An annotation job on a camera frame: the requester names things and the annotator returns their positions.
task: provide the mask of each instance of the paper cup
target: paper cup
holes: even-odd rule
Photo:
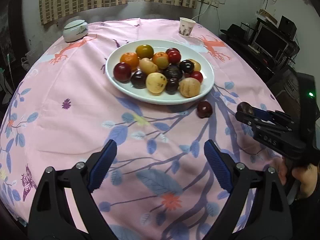
[[[180,26],[179,26],[179,34],[183,36],[190,36],[192,32],[193,26],[195,26],[196,22],[194,20],[190,20],[188,18],[180,18]]]

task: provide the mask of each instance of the jar lid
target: jar lid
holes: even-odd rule
[[[82,24],[82,23],[84,23],[84,20],[75,20],[75,21],[73,21],[73,22],[71,22],[71,23],[68,23],[68,24],[64,27],[64,29],[67,30],[67,29],[76,27],[76,26],[78,26],[78,25],[80,25],[80,24]]]

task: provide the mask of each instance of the red cherry tomato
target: red cherry tomato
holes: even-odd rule
[[[199,71],[193,71],[190,74],[190,77],[197,79],[200,83],[202,83],[202,81],[203,81],[203,75]]]
[[[178,49],[176,49],[176,48],[170,48],[170,49],[167,49],[166,54],[169,54],[169,52],[171,52],[171,51],[177,51],[177,52],[180,53],[180,51],[179,51]]]
[[[181,60],[180,52],[175,51],[175,50],[170,51],[168,56],[169,56],[169,62],[171,64],[176,64],[176,63],[180,62],[180,60]]]
[[[120,82],[128,82],[131,78],[131,67],[129,64],[121,62],[113,69],[113,76]]]

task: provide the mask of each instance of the butterfly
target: butterfly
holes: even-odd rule
[[[24,187],[23,190],[23,201],[25,201],[28,193],[30,192],[31,188],[34,187],[35,189],[37,189],[37,186],[35,184],[35,182],[32,179],[32,175],[31,175],[31,171],[28,167],[28,165],[26,166],[26,173],[22,175],[22,185]]]

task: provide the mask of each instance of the plate rim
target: plate rim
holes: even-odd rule
[[[153,39],[148,39],[148,40],[137,40],[137,41],[132,41],[132,42],[129,42],[129,43],[134,43],[134,42],[138,42],[138,41],[165,41],[165,40],[153,40]],[[165,41],[165,42],[172,42],[172,43],[175,43],[175,44],[178,44],[178,45],[182,45],[182,46],[185,46],[184,44],[180,44],[180,43],[177,43],[175,41]],[[211,71],[212,71],[212,75],[213,75],[213,82],[212,84],[207,88],[207,90],[205,90],[205,92],[203,92],[202,94],[200,95],[197,95],[195,97],[191,97],[191,98],[184,98],[184,99],[175,99],[175,100],[172,100],[172,101],[168,101],[168,100],[159,100],[159,99],[150,99],[150,98],[143,98],[139,95],[136,95],[135,93],[133,92],[130,92],[124,88],[122,88],[121,86],[119,86],[113,79],[112,77],[110,76],[109,72],[107,71],[107,68],[108,68],[108,61],[109,59],[111,58],[111,56],[118,50],[120,49],[121,47],[123,46],[126,46],[127,44],[124,44],[124,45],[121,45],[119,48],[115,49],[108,57],[108,59],[106,60],[106,75],[109,79],[109,81],[111,82],[111,84],[117,88],[119,91],[121,91],[122,93],[132,97],[132,98],[135,98],[139,101],[142,101],[142,102],[146,102],[146,103],[150,103],[150,104],[154,104],[154,105],[167,105],[167,106],[174,106],[174,105],[181,105],[181,104],[185,104],[185,103],[190,103],[190,102],[193,102],[193,101],[196,101],[204,96],[206,96],[212,89],[213,85],[214,85],[214,80],[215,80],[215,75],[214,75],[214,71],[213,71],[213,68],[210,64],[210,62],[203,56],[201,55],[199,52],[196,52],[195,50],[193,50],[194,52],[198,53],[208,64],[209,66],[211,67]]]

